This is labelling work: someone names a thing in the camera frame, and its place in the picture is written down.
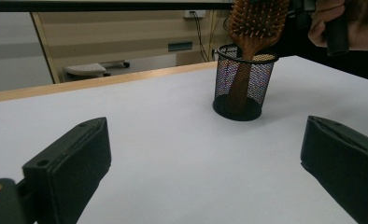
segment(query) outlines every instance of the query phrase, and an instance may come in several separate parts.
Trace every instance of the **black mesh container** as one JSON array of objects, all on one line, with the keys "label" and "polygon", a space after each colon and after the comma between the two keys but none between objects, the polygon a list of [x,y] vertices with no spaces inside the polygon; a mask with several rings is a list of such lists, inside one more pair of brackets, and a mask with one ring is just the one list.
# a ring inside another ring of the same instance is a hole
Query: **black mesh container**
[{"label": "black mesh container", "polygon": [[227,119],[258,118],[277,55],[263,50],[246,61],[236,45],[220,47],[218,55],[214,110]]}]

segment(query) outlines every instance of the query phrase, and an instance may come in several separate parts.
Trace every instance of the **table surface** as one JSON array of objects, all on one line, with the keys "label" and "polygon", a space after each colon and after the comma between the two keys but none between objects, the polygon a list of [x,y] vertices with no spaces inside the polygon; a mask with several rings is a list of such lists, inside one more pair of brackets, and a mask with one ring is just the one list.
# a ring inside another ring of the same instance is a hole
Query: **table surface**
[{"label": "table surface", "polygon": [[112,166],[78,223],[355,223],[300,152],[309,115],[368,135],[368,80],[282,58],[262,115],[239,122],[213,110],[215,78],[206,63],[0,92],[0,177],[106,117]]}]

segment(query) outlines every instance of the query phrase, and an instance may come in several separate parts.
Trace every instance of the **hairbrush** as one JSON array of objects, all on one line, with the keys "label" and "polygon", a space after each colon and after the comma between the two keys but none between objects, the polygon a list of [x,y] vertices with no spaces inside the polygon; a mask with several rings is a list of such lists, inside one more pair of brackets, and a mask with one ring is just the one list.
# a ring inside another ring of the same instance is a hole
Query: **hairbrush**
[{"label": "hairbrush", "polygon": [[[262,49],[281,37],[290,0],[235,0],[230,14],[229,35],[241,49],[242,60],[252,61]],[[251,63],[240,63],[226,100],[230,113],[243,113],[248,93]]]}]

